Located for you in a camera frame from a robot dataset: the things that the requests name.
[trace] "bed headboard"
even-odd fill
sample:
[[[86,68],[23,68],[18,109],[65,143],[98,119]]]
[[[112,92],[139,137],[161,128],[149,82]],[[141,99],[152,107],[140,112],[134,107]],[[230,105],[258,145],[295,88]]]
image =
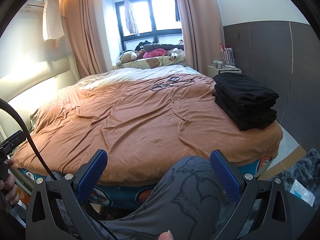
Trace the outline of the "bed headboard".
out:
[[[0,98],[7,101],[31,130],[29,116],[61,88],[80,80],[73,54],[57,61],[34,64],[28,71],[11,73],[0,79]],[[20,129],[16,121],[0,110],[0,141]]]

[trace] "pink stuffed toy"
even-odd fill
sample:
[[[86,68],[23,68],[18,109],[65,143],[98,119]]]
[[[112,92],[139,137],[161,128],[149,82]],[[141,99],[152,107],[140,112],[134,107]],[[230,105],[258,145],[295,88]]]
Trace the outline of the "pink stuffed toy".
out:
[[[152,58],[152,57],[162,57],[167,55],[167,51],[164,49],[155,49],[153,51],[150,52],[146,52],[143,55],[143,58]]]

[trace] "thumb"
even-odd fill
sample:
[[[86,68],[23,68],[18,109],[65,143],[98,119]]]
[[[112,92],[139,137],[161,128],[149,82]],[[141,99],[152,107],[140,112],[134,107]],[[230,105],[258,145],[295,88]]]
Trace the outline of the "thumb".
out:
[[[173,236],[172,236],[170,230],[168,230],[168,232],[162,233],[159,236],[158,240],[174,240],[174,239],[173,239]]]

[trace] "finger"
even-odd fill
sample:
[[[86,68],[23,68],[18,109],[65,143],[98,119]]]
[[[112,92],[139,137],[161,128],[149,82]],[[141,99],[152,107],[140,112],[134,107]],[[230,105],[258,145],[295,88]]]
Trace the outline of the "finger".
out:
[[[8,165],[8,168],[10,168],[12,165],[14,165],[14,159],[7,160],[7,165]]]
[[[14,185],[12,190],[10,190],[9,193],[5,196],[5,199],[8,202],[11,202],[16,197],[17,192],[18,192],[18,187],[17,187],[17,185]]]
[[[15,181],[16,181],[16,178],[14,177],[13,174],[10,173],[6,182],[4,183],[4,189],[6,189],[6,190],[12,189]]]
[[[20,195],[17,193],[15,198],[12,201],[10,201],[10,204],[11,205],[18,204],[19,200],[20,200]]]
[[[173,236],[172,236],[170,230],[168,230],[168,232],[162,233],[159,236],[158,240],[174,240],[174,239],[173,239]]]

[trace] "stuffed animal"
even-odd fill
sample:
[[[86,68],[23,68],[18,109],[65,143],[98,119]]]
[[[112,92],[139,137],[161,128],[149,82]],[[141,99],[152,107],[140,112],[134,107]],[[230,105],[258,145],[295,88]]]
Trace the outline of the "stuffed animal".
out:
[[[172,49],[172,50],[169,50],[167,52],[167,55],[170,56],[171,58],[173,59],[177,59],[178,58],[178,55],[182,54],[183,53],[183,50],[182,49]]]
[[[139,54],[135,53],[134,51],[126,51],[124,54],[122,54],[119,59],[118,62],[116,63],[116,65],[118,67],[120,67],[122,64],[124,63],[128,63],[130,61],[136,60],[138,58]]]
[[[136,54],[139,54],[139,57],[137,59],[142,59],[146,51],[144,49],[140,51],[135,51]]]
[[[147,44],[152,44],[152,43],[150,41],[140,42],[138,44],[138,46],[136,47],[135,51],[139,51],[139,50],[143,49],[143,46],[147,45]]]

